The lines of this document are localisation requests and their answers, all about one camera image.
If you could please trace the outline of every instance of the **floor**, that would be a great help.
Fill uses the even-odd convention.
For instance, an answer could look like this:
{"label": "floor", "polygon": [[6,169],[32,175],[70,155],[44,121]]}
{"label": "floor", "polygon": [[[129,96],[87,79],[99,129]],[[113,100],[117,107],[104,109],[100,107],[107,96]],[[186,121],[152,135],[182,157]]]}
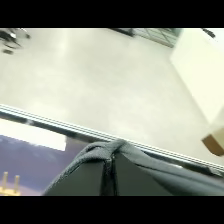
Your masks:
{"label": "floor", "polygon": [[167,47],[174,47],[177,42],[177,36],[168,28],[134,28],[134,34]]}
{"label": "floor", "polygon": [[172,48],[109,29],[29,29],[0,52],[0,103],[216,164]]}

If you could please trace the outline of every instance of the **white floor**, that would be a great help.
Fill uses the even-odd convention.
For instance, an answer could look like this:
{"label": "white floor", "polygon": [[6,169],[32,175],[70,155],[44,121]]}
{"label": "white floor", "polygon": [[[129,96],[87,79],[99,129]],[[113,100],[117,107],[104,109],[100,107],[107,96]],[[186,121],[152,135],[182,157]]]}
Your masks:
{"label": "white floor", "polygon": [[208,124],[171,48],[109,29],[29,31],[0,52],[0,104],[224,165],[201,142]]}

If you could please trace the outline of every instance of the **purple surface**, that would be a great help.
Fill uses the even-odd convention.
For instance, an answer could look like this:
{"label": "purple surface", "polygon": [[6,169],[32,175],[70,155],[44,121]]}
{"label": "purple surface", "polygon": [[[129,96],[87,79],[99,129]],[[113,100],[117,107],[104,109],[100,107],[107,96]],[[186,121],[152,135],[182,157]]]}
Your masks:
{"label": "purple surface", "polygon": [[65,151],[59,151],[0,135],[0,175],[8,172],[7,187],[10,188],[13,188],[14,176],[20,175],[22,195],[41,195],[86,145],[67,138]]}

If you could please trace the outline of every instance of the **gray fabric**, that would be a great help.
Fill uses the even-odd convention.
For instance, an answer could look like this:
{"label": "gray fabric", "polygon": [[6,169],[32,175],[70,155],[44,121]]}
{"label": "gray fabric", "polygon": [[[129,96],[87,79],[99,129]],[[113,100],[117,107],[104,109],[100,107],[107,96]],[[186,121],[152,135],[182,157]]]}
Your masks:
{"label": "gray fabric", "polygon": [[114,152],[122,153],[131,162],[150,174],[164,187],[178,195],[224,195],[224,184],[214,178],[154,159],[130,143],[118,139],[109,143],[96,142],[84,148],[73,162],[53,181],[47,191],[58,184],[80,164],[90,160],[110,160]]}

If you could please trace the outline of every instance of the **white counter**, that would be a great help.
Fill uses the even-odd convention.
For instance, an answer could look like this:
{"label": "white counter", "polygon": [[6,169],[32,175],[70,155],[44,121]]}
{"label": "white counter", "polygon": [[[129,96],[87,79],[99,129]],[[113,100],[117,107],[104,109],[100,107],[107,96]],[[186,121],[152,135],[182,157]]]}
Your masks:
{"label": "white counter", "polygon": [[213,123],[220,113],[224,117],[224,39],[221,35],[213,39],[200,28],[183,29],[171,62],[208,122]]}

